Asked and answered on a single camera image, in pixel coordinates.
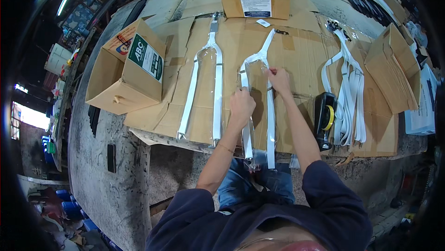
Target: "green label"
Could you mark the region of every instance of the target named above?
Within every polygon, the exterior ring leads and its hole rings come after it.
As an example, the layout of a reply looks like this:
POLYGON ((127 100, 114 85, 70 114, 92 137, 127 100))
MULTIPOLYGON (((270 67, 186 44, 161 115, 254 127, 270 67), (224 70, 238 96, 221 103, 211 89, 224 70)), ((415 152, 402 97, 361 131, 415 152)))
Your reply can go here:
POLYGON ((134 36, 128 58, 162 83, 164 60, 139 34, 134 36))

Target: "jeans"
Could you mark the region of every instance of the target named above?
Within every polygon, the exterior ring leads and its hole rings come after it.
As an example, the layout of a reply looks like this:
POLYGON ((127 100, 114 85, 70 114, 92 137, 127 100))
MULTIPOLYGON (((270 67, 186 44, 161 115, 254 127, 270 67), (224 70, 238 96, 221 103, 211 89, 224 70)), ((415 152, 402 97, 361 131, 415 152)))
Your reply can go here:
MULTIPOLYGON (((254 180, 280 195, 286 203, 293 204, 291 170, 287 163, 276 163, 275 169, 268 169, 267 163, 260 165, 260 171, 254 173, 254 180)), ((219 207, 237 205, 246 202, 246 197, 260 194, 250 182, 250 173, 243 159, 233 158, 229 171, 218 188, 219 207)))

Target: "wrist bracelet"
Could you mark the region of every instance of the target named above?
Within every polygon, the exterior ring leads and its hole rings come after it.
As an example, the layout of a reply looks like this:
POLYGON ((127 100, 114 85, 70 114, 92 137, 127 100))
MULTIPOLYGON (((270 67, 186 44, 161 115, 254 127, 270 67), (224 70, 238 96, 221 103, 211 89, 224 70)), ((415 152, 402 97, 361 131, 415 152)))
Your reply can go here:
POLYGON ((235 154, 235 152, 231 149, 226 148, 225 146, 223 146, 221 143, 218 143, 219 146, 221 146, 223 149, 230 151, 231 153, 235 154))

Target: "hand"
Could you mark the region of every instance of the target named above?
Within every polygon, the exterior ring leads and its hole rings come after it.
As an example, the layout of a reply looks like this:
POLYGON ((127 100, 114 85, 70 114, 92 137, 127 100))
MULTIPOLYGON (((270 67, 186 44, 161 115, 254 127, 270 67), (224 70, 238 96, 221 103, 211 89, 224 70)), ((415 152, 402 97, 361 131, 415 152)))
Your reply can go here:
POLYGON ((240 132, 250 120, 256 103, 246 87, 236 89, 235 93, 230 97, 230 112, 231 117, 229 125, 232 126, 236 132, 240 132))
POLYGON ((289 85, 289 73, 284 68, 270 68, 265 72, 269 78, 272 87, 281 94, 282 97, 291 94, 291 86, 289 85))

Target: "navy sweatshirt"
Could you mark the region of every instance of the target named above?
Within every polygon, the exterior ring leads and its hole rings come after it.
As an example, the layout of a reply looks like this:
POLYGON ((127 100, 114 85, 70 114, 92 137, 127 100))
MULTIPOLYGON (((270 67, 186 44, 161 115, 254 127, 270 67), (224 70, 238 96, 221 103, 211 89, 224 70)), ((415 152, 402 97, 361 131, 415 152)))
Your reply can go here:
POLYGON ((309 165, 303 176, 308 206, 262 201, 214 211, 204 189, 176 193, 146 240, 146 251, 232 251, 265 220, 283 218, 315 235, 330 251, 363 251, 372 225, 361 199, 323 161, 309 165))

